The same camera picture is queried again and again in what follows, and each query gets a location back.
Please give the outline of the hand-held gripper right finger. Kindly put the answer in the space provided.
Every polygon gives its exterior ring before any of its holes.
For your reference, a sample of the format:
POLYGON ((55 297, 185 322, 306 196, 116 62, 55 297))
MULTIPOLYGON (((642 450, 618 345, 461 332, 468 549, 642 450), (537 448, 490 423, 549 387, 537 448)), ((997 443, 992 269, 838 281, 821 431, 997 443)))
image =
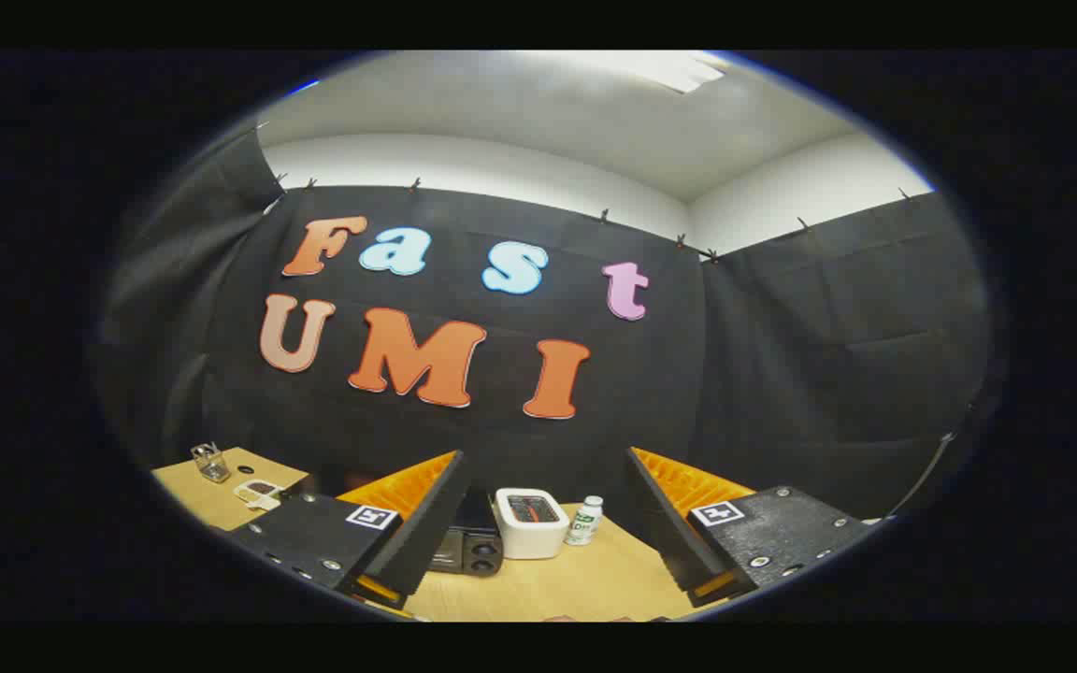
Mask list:
POLYGON ((795 486, 756 491, 637 447, 627 476, 642 531, 693 608, 789 580, 873 529, 795 486))

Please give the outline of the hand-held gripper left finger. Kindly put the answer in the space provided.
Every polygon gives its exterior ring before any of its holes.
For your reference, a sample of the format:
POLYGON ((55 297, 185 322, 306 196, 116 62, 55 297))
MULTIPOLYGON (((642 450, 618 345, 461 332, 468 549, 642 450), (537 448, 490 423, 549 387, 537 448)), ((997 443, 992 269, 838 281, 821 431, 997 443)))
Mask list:
POLYGON ((277 508, 225 537, 325 591, 402 609, 426 575, 468 483, 465 453, 449 451, 342 495, 295 487, 277 508))

